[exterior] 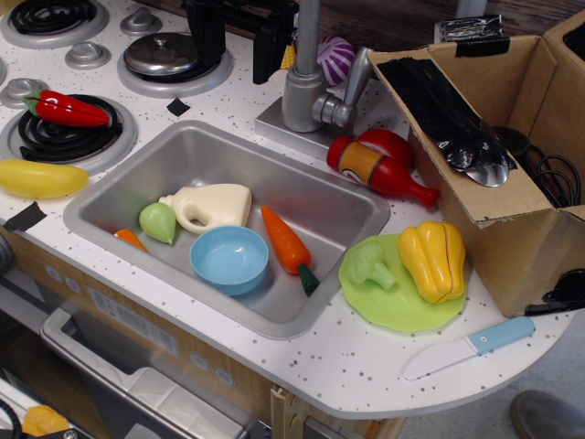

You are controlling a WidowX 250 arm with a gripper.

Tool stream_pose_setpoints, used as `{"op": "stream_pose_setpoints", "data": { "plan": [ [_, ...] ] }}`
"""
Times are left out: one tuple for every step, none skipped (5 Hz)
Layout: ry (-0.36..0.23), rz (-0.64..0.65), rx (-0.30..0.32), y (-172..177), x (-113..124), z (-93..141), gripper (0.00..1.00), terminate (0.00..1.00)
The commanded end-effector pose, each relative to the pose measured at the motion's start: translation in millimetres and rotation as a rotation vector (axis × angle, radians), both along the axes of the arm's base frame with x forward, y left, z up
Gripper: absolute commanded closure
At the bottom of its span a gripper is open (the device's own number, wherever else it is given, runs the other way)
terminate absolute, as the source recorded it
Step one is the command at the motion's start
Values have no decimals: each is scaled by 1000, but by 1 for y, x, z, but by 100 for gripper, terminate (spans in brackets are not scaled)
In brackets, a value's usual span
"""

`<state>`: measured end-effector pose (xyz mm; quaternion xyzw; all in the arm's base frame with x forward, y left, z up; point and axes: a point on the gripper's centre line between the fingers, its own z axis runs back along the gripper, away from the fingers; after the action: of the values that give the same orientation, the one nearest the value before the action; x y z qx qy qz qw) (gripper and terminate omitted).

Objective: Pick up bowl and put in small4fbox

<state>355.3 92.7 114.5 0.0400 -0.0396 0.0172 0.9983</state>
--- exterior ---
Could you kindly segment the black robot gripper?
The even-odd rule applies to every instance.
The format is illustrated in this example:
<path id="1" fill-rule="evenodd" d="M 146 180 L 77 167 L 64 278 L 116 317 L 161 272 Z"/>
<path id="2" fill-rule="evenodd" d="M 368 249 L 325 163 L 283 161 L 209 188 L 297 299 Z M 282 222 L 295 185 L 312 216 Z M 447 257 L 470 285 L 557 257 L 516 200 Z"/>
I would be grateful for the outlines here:
<path id="1" fill-rule="evenodd" d="M 253 35 L 252 81 L 267 82 L 281 68 L 293 41 L 293 20 L 300 7 L 294 1 L 184 1 L 191 36 L 199 59 L 210 66 L 226 50 L 226 26 Z"/>

